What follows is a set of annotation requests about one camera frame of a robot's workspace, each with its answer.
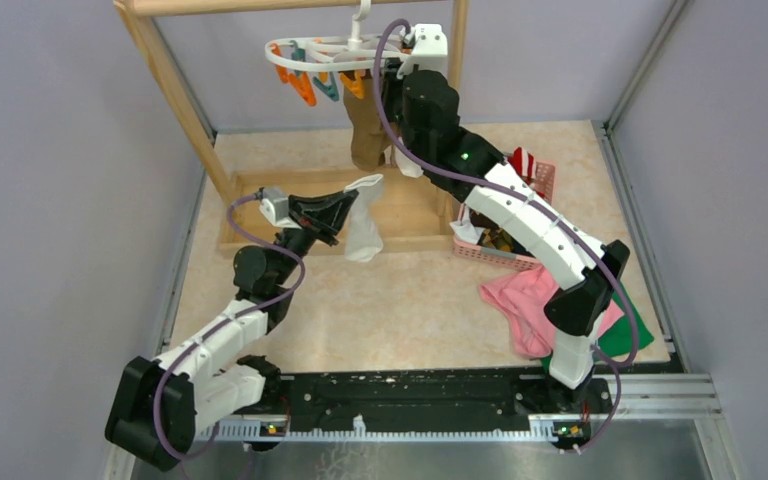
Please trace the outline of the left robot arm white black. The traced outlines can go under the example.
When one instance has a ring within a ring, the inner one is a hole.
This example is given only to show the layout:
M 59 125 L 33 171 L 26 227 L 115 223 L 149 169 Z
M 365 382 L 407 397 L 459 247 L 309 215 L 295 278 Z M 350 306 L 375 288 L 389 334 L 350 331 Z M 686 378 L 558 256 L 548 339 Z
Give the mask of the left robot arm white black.
M 286 315 L 306 275 L 304 257 L 321 242 L 338 243 L 360 193 L 355 188 L 317 196 L 263 187 L 235 200 L 227 221 L 249 240 L 234 258 L 235 297 L 207 326 L 152 359 L 124 368 L 104 437 L 162 472 L 193 457 L 197 434 L 244 408 L 268 413 L 279 404 L 279 370 L 261 357 L 232 359 L 266 336 Z

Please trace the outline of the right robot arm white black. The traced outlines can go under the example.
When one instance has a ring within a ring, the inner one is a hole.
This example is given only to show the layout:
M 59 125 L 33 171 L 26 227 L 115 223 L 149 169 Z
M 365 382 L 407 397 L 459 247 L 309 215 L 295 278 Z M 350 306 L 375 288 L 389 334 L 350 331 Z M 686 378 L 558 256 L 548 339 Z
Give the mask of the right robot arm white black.
M 372 73 L 385 131 L 433 185 L 501 227 L 552 275 L 557 288 L 544 312 L 556 335 L 546 397 L 554 409 L 574 411 L 587 397 L 598 325 L 612 297 L 623 293 L 629 248 L 569 223 L 501 151 L 461 126 L 458 92 L 441 73 L 400 76 L 399 65 L 382 61 Z

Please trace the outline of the white round clip hanger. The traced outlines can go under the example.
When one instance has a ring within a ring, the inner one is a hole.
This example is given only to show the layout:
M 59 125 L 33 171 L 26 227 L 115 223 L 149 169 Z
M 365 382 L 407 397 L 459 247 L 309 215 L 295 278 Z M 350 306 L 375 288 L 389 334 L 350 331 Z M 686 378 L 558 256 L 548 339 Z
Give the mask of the white round clip hanger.
M 440 28 L 416 24 L 398 36 L 363 35 L 362 22 L 369 16 L 371 5 L 370 1 L 359 3 L 347 36 L 284 38 L 266 44 L 265 57 L 274 65 L 280 82 L 291 85 L 307 105 L 314 107 L 318 91 L 337 102 L 342 87 L 363 99 L 363 79 L 372 74 L 374 66 L 394 68 L 398 79 L 418 69 L 419 61 L 411 59 L 413 51 L 422 43 L 441 40 Z

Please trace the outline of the brown sock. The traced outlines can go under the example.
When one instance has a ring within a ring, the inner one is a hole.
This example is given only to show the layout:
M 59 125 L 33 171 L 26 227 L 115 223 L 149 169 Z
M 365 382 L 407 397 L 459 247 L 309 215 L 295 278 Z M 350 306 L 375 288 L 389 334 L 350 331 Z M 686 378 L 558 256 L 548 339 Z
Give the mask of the brown sock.
M 362 79 L 364 97 L 357 98 L 344 89 L 343 104 L 352 125 L 350 155 L 360 170 L 374 172 L 385 162 L 385 151 L 392 144 L 377 113 L 373 80 L 369 74 Z

